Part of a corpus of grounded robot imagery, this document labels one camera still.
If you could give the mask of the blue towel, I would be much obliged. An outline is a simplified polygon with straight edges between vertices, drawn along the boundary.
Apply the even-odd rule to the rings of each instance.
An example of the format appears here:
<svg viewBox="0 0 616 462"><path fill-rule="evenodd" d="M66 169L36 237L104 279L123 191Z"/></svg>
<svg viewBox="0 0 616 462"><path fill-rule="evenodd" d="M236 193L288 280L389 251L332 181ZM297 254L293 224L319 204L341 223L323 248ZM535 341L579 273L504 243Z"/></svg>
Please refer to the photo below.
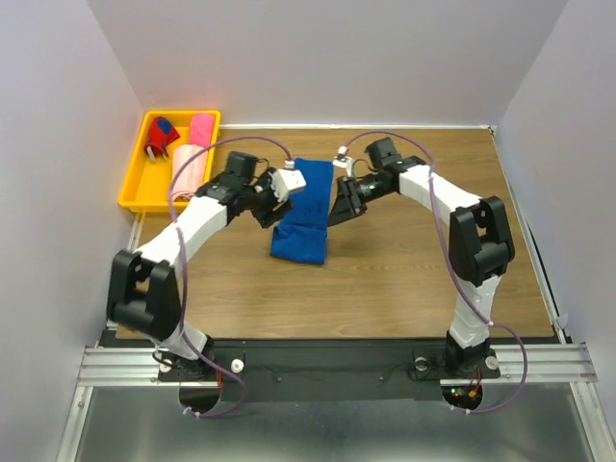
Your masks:
<svg viewBox="0 0 616 462"><path fill-rule="evenodd" d="M293 209L274 227L269 255L293 263L322 266L326 259L327 226L333 165L295 159L306 187L291 195Z"/></svg>

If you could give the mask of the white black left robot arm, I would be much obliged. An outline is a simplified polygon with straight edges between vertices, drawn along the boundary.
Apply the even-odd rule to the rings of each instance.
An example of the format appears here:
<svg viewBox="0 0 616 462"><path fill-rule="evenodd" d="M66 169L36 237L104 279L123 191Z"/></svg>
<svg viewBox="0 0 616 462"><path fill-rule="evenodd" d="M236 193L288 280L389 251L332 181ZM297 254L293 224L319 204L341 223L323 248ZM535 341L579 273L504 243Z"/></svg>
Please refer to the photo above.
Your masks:
<svg viewBox="0 0 616 462"><path fill-rule="evenodd" d="M194 379L213 371L215 357L212 339L185 320L188 262L244 212L262 227L272 226L292 210L291 195L306 186L294 162L257 175L258 162L253 155L232 152L224 171L198 188L158 236L134 251L119 251L112 261L109 320L181 357L181 368Z"/></svg>

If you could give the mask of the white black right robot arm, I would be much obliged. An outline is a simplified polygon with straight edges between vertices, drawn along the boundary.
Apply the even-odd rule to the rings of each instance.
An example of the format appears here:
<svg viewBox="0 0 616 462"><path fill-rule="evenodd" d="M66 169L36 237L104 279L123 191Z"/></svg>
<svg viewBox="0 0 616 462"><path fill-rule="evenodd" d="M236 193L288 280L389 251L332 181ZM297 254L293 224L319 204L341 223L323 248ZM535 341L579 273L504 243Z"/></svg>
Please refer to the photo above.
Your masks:
<svg viewBox="0 0 616 462"><path fill-rule="evenodd" d="M359 218L369 202L391 193L412 199L432 213L457 291L443 364L448 372L464 375L488 353L493 299L515 257L506 208L496 196L466 192L438 175L430 154L402 157L396 138L397 134L386 132L366 147L371 171L364 176L355 174L347 145L339 148L333 164L346 173L336 181L328 224Z"/></svg>

